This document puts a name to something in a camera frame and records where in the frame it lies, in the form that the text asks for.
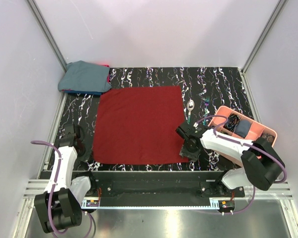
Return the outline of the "dark red cloth napkin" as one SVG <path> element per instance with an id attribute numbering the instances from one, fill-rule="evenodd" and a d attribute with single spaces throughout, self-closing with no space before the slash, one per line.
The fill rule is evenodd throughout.
<path id="1" fill-rule="evenodd" d="M 112 89 L 100 97 L 92 144 L 102 164 L 187 162 L 176 129 L 185 121 L 179 86 Z"/>

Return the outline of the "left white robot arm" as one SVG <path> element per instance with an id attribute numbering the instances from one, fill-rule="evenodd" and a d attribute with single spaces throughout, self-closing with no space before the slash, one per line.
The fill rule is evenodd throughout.
<path id="1" fill-rule="evenodd" d="M 34 205 L 43 231 L 55 237 L 81 224 L 81 203 L 85 195 L 93 196 L 97 192 L 96 182 L 90 180 L 88 175 L 72 178 L 78 154 L 85 152 L 80 138 L 80 127 L 68 124 L 64 127 L 63 136 L 54 144 L 31 141 L 31 144 L 45 145 L 54 150 L 50 179 L 44 192 L 35 196 Z"/>

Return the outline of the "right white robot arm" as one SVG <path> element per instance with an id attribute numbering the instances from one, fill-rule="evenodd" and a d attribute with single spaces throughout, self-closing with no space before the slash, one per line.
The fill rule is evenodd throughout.
<path id="1" fill-rule="evenodd" d="M 198 129 L 186 122 L 177 127 L 176 133 L 184 140 L 180 156 L 195 161 L 204 149 L 208 149 L 242 163 L 239 169 L 228 170 L 220 176 L 215 185 L 220 196 L 228 196 L 238 187 L 251 185 L 267 191 L 272 184 L 287 179 L 284 162 L 264 138 L 255 141 L 237 139 L 217 132 L 215 128 L 203 126 Z"/>

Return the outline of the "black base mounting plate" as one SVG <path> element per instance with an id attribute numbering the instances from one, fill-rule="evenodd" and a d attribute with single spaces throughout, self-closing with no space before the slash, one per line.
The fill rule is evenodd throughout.
<path id="1" fill-rule="evenodd" d="M 101 189 L 102 208 L 202 207 L 209 198 L 244 198 L 242 186 L 233 191 L 220 184 L 221 172 L 87 172 Z"/>

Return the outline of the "pink divided organizer tray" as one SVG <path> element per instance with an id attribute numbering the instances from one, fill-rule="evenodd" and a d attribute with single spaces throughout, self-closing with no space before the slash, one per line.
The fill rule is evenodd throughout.
<path id="1" fill-rule="evenodd" d="M 227 122 L 227 119 L 231 114 L 237 114 L 240 117 L 240 121 L 245 119 L 245 120 L 248 120 L 251 122 L 250 131 L 245 138 L 242 138 L 242 137 L 238 136 L 237 134 L 235 134 L 234 132 L 231 132 L 224 128 L 224 125 Z M 263 132 L 274 135 L 277 139 L 277 133 L 273 129 L 271 129 L 267 126 L 264 126 L 263 124 L 256 122 L 255 120 L 253 120 L 253 119 L 251 119 L 251 118 L 249 118 L 249 117 L 247 117 L 247 116 L 245 116 L 229 107 L 226 107 L 226 106 L 219 107 L 216 112 L 216 115 L 217 115 L 216 117 L 211 119 L 208 126 L 214 126 L 214 127 L 216 126 L 218 132 L 223 133 L 225 135 L 232 136 L 235 139 L 246 139 L 246 140 L 255 141 L 256 139 L 258 139 L 261 136 L 261 134 Z"/>

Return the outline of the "dark patterned rolled sock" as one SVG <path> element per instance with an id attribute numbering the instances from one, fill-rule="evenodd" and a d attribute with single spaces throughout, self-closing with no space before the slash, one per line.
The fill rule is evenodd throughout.
<path id="1" fill-rule="evenodd" d="M 239 121 L 240 121 L 240 117 L 237 114 L 231 114 L 228 117 L 227 122 L 224 125 L 224 128 L 231 131 L 231 132 L 234 132 L 236 126 L 239 123 Z"/>

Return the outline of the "grey-blue rolled sock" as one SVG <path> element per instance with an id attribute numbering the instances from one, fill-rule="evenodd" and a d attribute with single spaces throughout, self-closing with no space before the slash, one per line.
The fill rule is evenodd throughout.
<path id="1" fill-rule="evenodd" d="M 251 122 L 243 119 L 236 126 L 234 133 L 242 138 L 245 138 L 248 135 L 250 128 Z"/>

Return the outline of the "folded grey-blue cloth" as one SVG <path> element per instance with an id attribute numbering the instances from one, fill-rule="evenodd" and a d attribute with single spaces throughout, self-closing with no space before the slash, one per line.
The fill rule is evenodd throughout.
<path id="1" fill-rule="evenodd" d="M 58 90 L 74 90 L 105 93 L 112 88 L 106 82 L 98 64 L 82 60 L 67 64 L 67 71 L 58 84 Z"/>

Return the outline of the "folded pink cloth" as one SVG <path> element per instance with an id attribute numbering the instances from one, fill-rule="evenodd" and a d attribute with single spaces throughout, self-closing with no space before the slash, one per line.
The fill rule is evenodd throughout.
<path id="1" fill-rule="evenodd" d="M 102 70 L 102 73 L 106 76 L 106 82 L 110 82 L 110 66 L 108 64 L 98 64 L 100 66 L 100 69 Z"/>

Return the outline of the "brown patterned rolled sock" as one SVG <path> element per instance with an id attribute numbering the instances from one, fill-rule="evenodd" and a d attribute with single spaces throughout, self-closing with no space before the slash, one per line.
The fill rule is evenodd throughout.
<path id="1" fill-rule="evenodd" d="M 260 137 L 265 139 L 271 146 L 275 143 L 276 137 L 274 135 L 263 132 Z"/>

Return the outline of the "left aluminium frame post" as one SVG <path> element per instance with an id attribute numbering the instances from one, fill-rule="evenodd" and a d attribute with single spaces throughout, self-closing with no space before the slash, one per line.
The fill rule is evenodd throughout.
<path id="1" fill-rule="evenodd" d="M 67 71 L 67 62 L 63 56 L 63 54 L 60 51 L 60 48 L 55 41 L 52 32 L 50 31 L 48 24 L 46 23 L 44 16 L 39 9 L 37 3 L 35 0 L 26 0 L 27 5 L 30 8 L 30 11 L 32 12 L 33 16 L 35 17 L 41 31 L 43 32 L 47 42 L 49 43 L 50 47 L 52 48 L 53 53 L 55 54 L 58 62 L 60 63 L 62 69 L 64 72 Z"/>

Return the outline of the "aluminium frame post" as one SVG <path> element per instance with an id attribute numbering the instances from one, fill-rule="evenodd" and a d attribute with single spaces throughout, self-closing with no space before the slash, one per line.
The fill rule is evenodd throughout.
<path id="1" fill-rule="evenodd" d="M 283 11 L 283 9 L 284 9 L 284 7 L 286 6 L 287 3 L 288 3 L 288 0 L 278 0 L 276 6 L 274 7 L 270 17 L 268 18 L 268 20 L 267 20 L 267 22 L 264 26 L 259 38 L 257 39 L 257 41 L 256 41 L 250 55 L 248 56 L 245 64 L 243 65 L 243 67 L 241 68 L 242 73 L 246 73 L 247 70 L 249 69 L 251 63 L 255 59 L 258 51 L 260 50 L 261 46 L 263 45 L 264 41 L 266 40 L 268 34 L 272 30 L 275 22 L 277 21 L 279 15 Z"/>
<path id="2" fill-rule="evenodd" d="M 52 48 L 53 53 L 55 54 L 58 62 L 60 63 L 62 69 L 64 72 L 67 71 L 67 62 L 63 56 L 63 54 L 60 51 L 60 48 L 55 41 L 52 32 L 50 31 L 48 24 L 46 23 L 44 16 L 39 9 L 37 3 L 35 0 L 26 0 L 27 5 L 30 8 L 30 11 L 32 12 L 33 16 L 35 17 L 41 31 L 43 32 L 47 42 L 49 43 L 50 47 Z"/>

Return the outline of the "right aluminium frame post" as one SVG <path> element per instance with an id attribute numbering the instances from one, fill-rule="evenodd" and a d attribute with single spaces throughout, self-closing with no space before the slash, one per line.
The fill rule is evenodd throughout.
<path id="1" fill-rule="evenodd" d="M 249 69 L 251 63 L 255 59 L 258 51 L 260 50 L 261 46 L 263 45 L 264 41 L 266 40 L 268 34 L 272 30 L 275 22 L 277 21 L 279 15 L 283 11 L 283 9 L 284 9 L 284 7 L 286 6 L 287 3 L 288 3 L 288 0 L 278 0 L 276 6 L 274 7 L 270 17 L 268 18 L 268 20 L 267 20 L 267 22 L 264 26 L 259 38 L 257 39 L 257 41 L 256 41 L 250 55 L 248 56 L 245 64 L 243 65 L 243 67 L 241 68 L 242 73 L 246 73 L 247 70 Z"/>

